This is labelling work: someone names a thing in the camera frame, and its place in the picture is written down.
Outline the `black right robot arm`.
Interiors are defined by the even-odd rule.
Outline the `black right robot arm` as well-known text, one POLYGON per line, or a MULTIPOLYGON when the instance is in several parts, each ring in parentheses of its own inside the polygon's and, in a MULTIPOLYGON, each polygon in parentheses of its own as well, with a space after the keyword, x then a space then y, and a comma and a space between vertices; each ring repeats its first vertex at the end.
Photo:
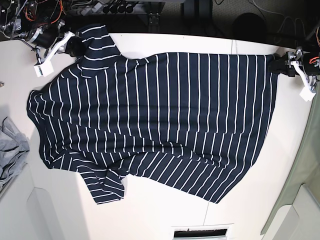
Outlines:
POLYGON ((85 6, 84 0, 2 0, 0 39, 21 41, 46 58, 64 37, 65 19, 85 6))

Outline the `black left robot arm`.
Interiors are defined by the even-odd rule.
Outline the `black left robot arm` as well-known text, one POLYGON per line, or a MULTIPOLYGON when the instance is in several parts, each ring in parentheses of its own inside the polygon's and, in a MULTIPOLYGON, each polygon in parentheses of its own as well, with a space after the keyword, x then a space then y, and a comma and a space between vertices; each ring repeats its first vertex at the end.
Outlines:
POLYGON ((320 79, 320 23, 317 22, 310 33, 297 39, 296 49, 283 55, 273 54, 267 63, 270 73, 295 77, 302 75, 320 79))

